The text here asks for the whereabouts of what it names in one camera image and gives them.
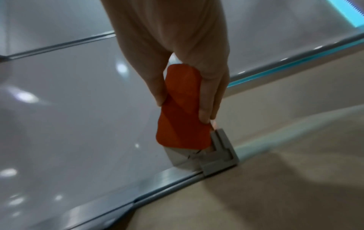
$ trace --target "beige surface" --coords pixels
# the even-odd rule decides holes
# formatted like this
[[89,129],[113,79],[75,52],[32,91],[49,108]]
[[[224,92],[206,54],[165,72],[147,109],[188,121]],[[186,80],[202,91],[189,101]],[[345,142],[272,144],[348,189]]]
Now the beige surface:
[[113,229],[362,229],[363,137],[364,116],[341,119],[142,207]]

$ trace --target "red sponge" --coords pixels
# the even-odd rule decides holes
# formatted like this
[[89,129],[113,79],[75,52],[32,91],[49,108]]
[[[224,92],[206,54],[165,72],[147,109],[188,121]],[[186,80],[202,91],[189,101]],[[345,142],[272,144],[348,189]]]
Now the red sponge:
[[165,147],[205,149],[211,145],[210,124],[198,119],[200,72],[186,64],[167,69],[168,96],[158,120],[157,141]]

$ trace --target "orange block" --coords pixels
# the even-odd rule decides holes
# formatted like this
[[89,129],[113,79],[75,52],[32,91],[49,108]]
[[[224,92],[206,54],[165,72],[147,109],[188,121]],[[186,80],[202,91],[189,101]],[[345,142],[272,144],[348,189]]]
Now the orange block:
[[167,69],[168,96],[158,120],[157,142],[165,147],[205,149],[211,145],[210,124],[198,119],[200,72],[186,64]]

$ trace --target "gray bracket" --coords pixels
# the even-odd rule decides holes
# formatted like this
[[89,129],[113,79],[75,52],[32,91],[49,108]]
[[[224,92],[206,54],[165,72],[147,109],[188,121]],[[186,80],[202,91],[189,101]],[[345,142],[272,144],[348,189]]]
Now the gray bracket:
[[217,129],[211,132],[210,135],[214,151],[203,152],[198,157],[198,162],[205,176],[233,167],[239,163],[239,158],[224,130]]

